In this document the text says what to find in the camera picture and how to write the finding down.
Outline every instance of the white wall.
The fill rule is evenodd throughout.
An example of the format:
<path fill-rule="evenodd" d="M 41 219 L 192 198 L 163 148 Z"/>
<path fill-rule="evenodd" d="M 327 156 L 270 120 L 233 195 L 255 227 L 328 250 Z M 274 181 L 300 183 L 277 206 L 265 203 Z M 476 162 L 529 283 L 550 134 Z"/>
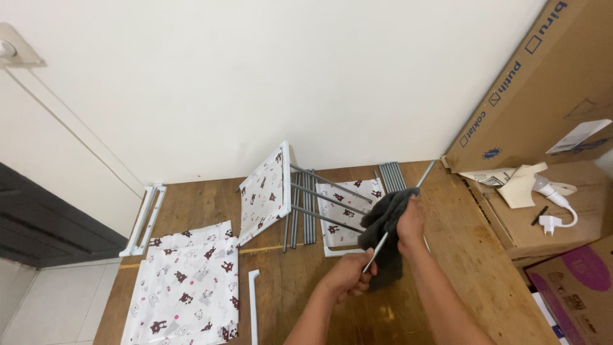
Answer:
<path fill-rule="evenodd" d="M 129 237 L 139 195 L 2 70 L 0 162 Z"/>
<path fill-rule="evenodd" d="M 0 258 L 0 336 L 36 276 L 36 269 Z"/>
<path fill-rule="evenodd" d="M 284 139 L 306 168 L 438 158 L 543 4 L 1 0 L 0 21 L 151 184 L 246 176 Z"/>

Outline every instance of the hand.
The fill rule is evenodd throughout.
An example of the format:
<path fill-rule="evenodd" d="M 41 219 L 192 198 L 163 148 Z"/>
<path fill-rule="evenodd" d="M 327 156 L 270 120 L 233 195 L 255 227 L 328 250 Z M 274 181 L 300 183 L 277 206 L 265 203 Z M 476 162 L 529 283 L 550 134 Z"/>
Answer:
<path fill-rule="evenodd" d="M 366 273 L 362 273 L 374 252 L 372 248 L 368 248 L 366 253 L 343 255 L 341 260 L 321 279 L 318 287 L 332 293 L 337 303 L 347 299 L 347 296 L 363 294 L 368 290 L 370 278 L 377 275 L 375 262 L 370 265 Z"/>
<path fill-rule="evenodd" d="M 425 248 L 424 213 L 413 195 L 406 204 L 405 213 L 398 219 L 398 251 L 406 257 L 412 250 Z"/>

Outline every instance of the cardboard box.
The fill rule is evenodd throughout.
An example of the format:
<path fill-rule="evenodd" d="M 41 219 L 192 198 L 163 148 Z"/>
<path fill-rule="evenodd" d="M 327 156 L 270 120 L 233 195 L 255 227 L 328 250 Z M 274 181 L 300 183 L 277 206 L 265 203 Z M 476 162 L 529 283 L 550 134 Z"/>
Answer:
<path fill-rule="evenodd" d="M 613 344 L 613 236 L 527 273 L 571 344 Z"/>
<path fill-rule="evenodd" d="M 511 209 L 494 186 L 464 179 L 474 200 L 498 236 L 516 267 L 532 265 L 547 256 L 561 254 L 611 234 L 613 228 L 605 210 L 611 209 L 611 181 L 593 162 L 580 161 L 549 165 L 541 173 L 555 182 L 575 185 L 577 192 L 566 199 L 579 220 L 570 228 L 556 228 L 553 236 L 545 236 L 538 223 L 531 225 L 539 212 L 548 206 L 545 215 L 554 215 L 564 224 L 573 220 L 568 210 L 557 206 L 542 194 L 532 192 L 536 206 Z"/>
<path fill-rule="evenodd" d="M 611 149 L 613 125 L 568 136 L 613 119 L 611 18 L 613 1 L 549 1 L 444 157 L 451 171 L 593 160 Z"/>

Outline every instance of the white tile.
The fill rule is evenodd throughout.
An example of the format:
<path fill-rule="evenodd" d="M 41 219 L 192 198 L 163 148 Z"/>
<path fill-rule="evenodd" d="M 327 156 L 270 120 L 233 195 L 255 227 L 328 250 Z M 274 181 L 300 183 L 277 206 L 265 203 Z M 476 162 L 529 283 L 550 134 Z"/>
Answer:
<path fill-rule="evenodd" d="M 41 271 L 1 345 L 76 342 L 104 270 L 97 265 Z"/>
<path fill-rule="evenodd" d="M 123 258 L 112 258 L 112 259 L 109 259 L 108 263 L 121 263 L 122 260 Z"/>
<path fill-rule="evenodd" d="M 93 266 L 93 265 L 106 265 L 108 263 L 109 263 L 108 259 L 95 260 L 95 261 L 86 261 L 86 262 L 70 263 L 68 265 L 59 265 L 59 266 L 45 267 L 45 268 L 42 268 L 41 271 L 45 271 L 46 269 L 70 268 L 70 267 Z"/>
<path fill-rule="evenodd" d="M 81 327 L 81 332 L 78 335 L 77 341 L 94 340 L 96 332 L 98 331 L 98 325 L 102 319 L 102 313 L 104 307 L 107 305 L 111 288 L 115 281 L 115 276 L 119 270 L 118 263 L 110 263 L 106 265 L 100 284 L 94 295 L 94 300 L 91 302 L 91 306 L 87 311 L 87 317 Z"/>

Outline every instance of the wall socket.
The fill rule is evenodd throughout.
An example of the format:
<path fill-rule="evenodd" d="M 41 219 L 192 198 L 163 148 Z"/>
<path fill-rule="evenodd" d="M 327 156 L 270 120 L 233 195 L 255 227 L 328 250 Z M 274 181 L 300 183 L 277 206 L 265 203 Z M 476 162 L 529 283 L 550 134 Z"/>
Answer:
<path fill-rule="evenodd" d="M 45 61 L 30 47 L 11 24 L 0 23 L 0 39 L 12 44 L 17 55 L 9 59 L 1 59 L 5 66 L 13 68 L 45 67 Z"/>

